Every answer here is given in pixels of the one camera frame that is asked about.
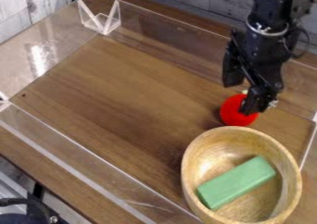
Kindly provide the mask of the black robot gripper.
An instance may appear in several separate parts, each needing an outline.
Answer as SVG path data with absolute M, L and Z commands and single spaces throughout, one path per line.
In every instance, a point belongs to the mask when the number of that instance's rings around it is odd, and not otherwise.
M 241 85 L 244 80 L 249 80 L 253 85 L 240 107 L 240 112 L 247 116 L 263 113 L 277 104 L 276 93 L 284 89 L 281 68 L 293 57 L 299 35 L 297 28 L 279 36 L 232 31 L 225 50 L 222 81 L 225 87 Z

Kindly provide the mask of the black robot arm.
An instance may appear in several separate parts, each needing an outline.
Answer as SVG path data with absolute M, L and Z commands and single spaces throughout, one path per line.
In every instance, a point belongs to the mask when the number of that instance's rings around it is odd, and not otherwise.
M 277 103 L 284 90 L 281 69 L 303 55 L 295 52 L 300 35 L 307 32 L 301 18 L 315 0 L 253 0 L 243 31 L 235 29 L 227 45 L 222 81 L 232 87 L 251 83 L 239 111 L 247 116 Z

